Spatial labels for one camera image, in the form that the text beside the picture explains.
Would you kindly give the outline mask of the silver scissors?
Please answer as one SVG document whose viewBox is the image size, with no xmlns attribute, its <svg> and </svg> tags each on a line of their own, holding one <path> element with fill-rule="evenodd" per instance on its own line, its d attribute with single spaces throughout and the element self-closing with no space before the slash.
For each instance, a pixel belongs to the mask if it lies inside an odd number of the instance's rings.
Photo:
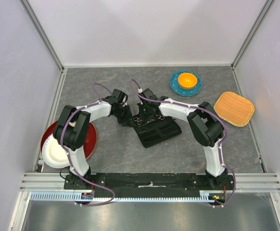
<svg viewBox="0 0 280 231">
<path fill-rule="evenodd" d="M 133 118 L 133 121 L 134 121 L 134 123 L 135 123 L 136 125 L 138 125 L 138 126 L 142 124 L 141 119 L 138 118 L 138 117 L 136 117 L 136 116 Z"/>
</svg>

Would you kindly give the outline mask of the black zip tool case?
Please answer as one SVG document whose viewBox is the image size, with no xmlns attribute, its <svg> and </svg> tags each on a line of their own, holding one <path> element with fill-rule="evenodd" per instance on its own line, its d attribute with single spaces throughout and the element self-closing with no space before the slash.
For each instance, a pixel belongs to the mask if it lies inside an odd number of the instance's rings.
<svg viewBox="0 0 280 231">
<path fill-rule="evenodd" d="M 151 120 L 142 122 L 141 125 L 134 123 L 134 130 L 145 148 L 152 147 L 182 133 L 180 126 L 170 116 L 163 120 Z"/>
</svg>

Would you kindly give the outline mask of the pink-tinted scissors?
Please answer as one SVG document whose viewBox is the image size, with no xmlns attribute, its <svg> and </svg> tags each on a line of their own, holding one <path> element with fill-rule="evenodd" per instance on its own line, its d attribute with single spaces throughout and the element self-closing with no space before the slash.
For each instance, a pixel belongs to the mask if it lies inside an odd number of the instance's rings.
<svg viewBox="0 0 280 231">
<path fill-rule="evenodd" d="M 156 120 L 163 120 L 165 116 L 163 115 L 156 115 Z"/>
</svg>

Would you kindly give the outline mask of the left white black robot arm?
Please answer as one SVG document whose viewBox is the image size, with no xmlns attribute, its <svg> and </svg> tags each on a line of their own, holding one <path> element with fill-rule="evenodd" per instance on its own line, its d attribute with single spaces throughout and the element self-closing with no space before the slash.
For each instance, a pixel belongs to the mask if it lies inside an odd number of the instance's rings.
<svg viewBox="0 0 280 231">
<path fill-rule="evenodd" d="M 80 107 L 66 105 L 63 108 L 53 137 L 65 150 L 70 170 L 76 175 L 74 182 L 80 189 L 87 189 L 92 182 L 91 177 L 87 175 L 90 167 L 85 156 L 78 153 L 86 141 L 90 122 L 114 116 L 121 126 L 134 127 L 133 115 L 127 100 L 128 95 L 125 92 L 114 89 L 110 96 L 95 103 Z"/>
</svg>

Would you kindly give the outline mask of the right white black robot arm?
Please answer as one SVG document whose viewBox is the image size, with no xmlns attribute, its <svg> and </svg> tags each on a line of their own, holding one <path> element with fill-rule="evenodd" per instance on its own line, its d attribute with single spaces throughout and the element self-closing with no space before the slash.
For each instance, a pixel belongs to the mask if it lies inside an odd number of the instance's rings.
<svg viewBox="0 0 280 231">
<path fill-rule="evenodd" d="M 196 141 L 203 146 L 206 158 L 206 183 L 211 189 L 223 185 L 228 171 L 223 159 L 222 142 L 226 137 L 225 125 L 208 102 L 187 104 L 171 98 L 157 98 L 150 89 L 138 89 L 142 103 L 158 109 L 162 116 L 187 122 Z"/>
</svg>

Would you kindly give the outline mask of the teal scalloped plate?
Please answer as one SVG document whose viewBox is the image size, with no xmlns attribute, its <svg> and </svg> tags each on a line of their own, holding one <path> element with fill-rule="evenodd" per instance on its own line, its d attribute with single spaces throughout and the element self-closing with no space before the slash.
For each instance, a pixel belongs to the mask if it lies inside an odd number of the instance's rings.
<svg viewBox="0 0 280 231">
<path fill-rule="evenodd" d="M 179 75 L 182 73 L 193 73 L 198 79 L 197 85 L 190 90 L 182 89 L 179 86 L 178 81 L 177 81 Z M 170 77 L 169 82 L 170 82 L 170 88 L 174 91 L 174 93 L 181 95 L 181 96 L 193 96 L 193 95 L 199 93 L 202 88 L 201 78 L 196 73 L 191 72 L 191 71 L 178 71 Z"/>
</svg>

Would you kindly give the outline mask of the red plate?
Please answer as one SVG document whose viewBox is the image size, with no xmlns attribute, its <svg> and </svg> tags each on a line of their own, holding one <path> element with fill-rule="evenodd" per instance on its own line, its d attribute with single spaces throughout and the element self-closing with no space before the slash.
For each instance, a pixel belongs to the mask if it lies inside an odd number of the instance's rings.
<svg viewBox="0 0 280 231">
<path fill-rule="evenodd" d="M 54 121 L 45 131 L 40 143 L 40 151 L 42 152 L 43 145 L 46 139 L 53 133 L 57 121 Z M 83 145 L 86 160 L 92 155 L 97 143 L 97 131 L 93 123 L 89 124 L 85 143 Z"/>
</svg>

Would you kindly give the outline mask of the orange bowl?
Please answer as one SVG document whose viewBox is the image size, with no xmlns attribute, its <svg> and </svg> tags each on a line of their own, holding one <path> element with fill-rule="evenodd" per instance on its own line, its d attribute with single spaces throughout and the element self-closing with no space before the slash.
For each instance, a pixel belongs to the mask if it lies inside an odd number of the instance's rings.
<svg viewBox="0 0 280 231">
<path fill-rule="evenodd" d="M 193 73 L 182 73 L 179 75 L 177 81 L 179 86 L 185 90 L 194 88 L 198 83 L 198 79 Z"/>
</svg>

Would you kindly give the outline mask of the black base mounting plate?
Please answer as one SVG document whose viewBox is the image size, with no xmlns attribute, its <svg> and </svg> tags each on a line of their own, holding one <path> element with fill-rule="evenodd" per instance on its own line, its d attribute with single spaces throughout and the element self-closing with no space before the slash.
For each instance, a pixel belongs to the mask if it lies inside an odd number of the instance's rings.
<svg viewBox="0 0 280 231">
<path fill-rule="evenodd" d="M 111 189 L 116 196 L 197 196 L 200 191 L 231 191 L 232 175 L 219 185 L 211 185 L 206 175 L 196 173 L 95 173 L 87 177 Z"/>
</svg>

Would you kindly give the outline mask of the white plate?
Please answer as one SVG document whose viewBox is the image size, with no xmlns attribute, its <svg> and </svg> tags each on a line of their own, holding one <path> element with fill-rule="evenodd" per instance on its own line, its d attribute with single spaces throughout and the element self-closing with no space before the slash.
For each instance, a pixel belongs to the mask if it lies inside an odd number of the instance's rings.
<svg viewBox="0 0 280 231">
<path fill-rule="evenodd" d="M 59 145 L 51 134 L 44 142 L 41 154 L 44 162 L 52 168 L 64 168 L 69 166 L 66 151 Z"/>
</svg>

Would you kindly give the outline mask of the orange woven mat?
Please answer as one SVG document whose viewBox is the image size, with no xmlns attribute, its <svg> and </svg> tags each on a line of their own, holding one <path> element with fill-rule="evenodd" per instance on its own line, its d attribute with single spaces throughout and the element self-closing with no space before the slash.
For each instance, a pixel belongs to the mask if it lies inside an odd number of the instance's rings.
<svg viewBox="0 0 280 231">
<path fill-rule="evenodd" d="M 255 112 L 251 101 L 231 91 L 222 93 L 213 108 L 220 118 L 236 127 L 246 126 Z"/>
</svg>

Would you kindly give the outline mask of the aluminium front rail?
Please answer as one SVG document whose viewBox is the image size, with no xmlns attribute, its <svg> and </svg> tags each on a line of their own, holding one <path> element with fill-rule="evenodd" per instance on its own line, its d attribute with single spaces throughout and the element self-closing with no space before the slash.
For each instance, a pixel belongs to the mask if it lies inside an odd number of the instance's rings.
<svg viewBox="0 0 280 231">
<path fill-rule="evenodd" d="M 20 191 L 59 192 L 63 191 L 64 179 L 58 172 L 25 173 Z M 237 173 L 238 193 L 280 193 L 280 182 L 275 173 Z"/>
</svg>

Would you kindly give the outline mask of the left aluminium corner post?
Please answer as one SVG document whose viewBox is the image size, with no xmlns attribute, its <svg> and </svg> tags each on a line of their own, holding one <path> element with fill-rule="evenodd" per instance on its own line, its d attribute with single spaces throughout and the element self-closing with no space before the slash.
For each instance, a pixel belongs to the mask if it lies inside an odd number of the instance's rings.
<svg viewBox="0 0 280 231">
<path fill-rule="evenodd" d="M 41 41 L 43 42 L 46 50 L 50 54 L 51 58 L 53 59 L 55 65 L 60 70 L 60 72 L 63 72 L 64 66 L 62 62 L 60 61 L 57 53 L 54 50 L 54 47 L 52 46 L 48 36 L 46 35 L 46 32 L 44 28 L 42 27 L 35 11 L 33 10 L 33 7 L 31 6 L 30 2 L 28 0 L 19 0 L 20 4 L 24 8 L 26 14 L 28 15 L 31 23 L 33 24 L 36 32 L 38 33 Z"/>
</svg>

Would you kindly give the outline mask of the aluminium corner post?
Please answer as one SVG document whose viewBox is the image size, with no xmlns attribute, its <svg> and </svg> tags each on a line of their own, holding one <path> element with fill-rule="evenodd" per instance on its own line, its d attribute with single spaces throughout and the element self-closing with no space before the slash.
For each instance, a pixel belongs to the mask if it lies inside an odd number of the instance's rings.
<svg viewBox="0 0 280 231">
<path fill-rule="evenodd" d="M 252 42 L 253 38 L 255 37 L 258 29 L 260 28 L 261 24 L 263 23 L 265 17 L 267 16 L 269 10 L 271 9 L 272 5 L 274 4 L 274 0 L 266 0 L 263 7 L 261 8 L 256 20 L 254 21 L 251 29 L 249 30 L 244 42 L 242 43 L 237 55 L 235 56 L 231 68 L 234 70 L 239 62 L 241 61 L 243 55 L 247 51 L 250 43 Z"/>
<path fill-rule="evenodd" d="M 46 32 L 44 28 L 42 27 L 35 11 L 33 10 L 33 7 L 31 6 L 30 2 L 28 0 L 19 0 L 20 4 L 24 8 L 26 14 L 28 15 L 31 23 L 33 24 L 36 32 L 38 33 L 41 41 L 43 42 L 46 50 L 50 54 L 51 58 L 53 59 L 55 65 L 60 70 L 60 72 L 63 72 L 64 66 L 62 62 L 60 61 L 57 53 L 54 50 L 54 47 L 52 46 L 48 36 L 46 35 Z"/>
</svg>

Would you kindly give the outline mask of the right aluminium corner post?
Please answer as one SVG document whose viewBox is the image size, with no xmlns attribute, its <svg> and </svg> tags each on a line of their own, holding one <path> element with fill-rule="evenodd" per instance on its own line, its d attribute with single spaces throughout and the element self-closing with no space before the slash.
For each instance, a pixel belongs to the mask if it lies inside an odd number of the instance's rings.
<svg viewBox="0 0 280 231">
<path fill-rule="evenodd" d="M 231 68 L 234 70 L 239 62 L 241 61 L 243 55 L 247 51 L 250 43 L 252 42 L 253 38 L 255 37 L 258 29 L 260 28 L 261 24 L 263 23 L 265 17 L 267 16 L 269 10 L 271 9 L 272 5 L 274 4 L 274 0 L 266 0 L 263 7 L 261 8 L 256 20 L 254 21 L 251 29 L 249 30 L 244 42 L 242 43 L 237 55 L 235 56 Z"/>
</svg>

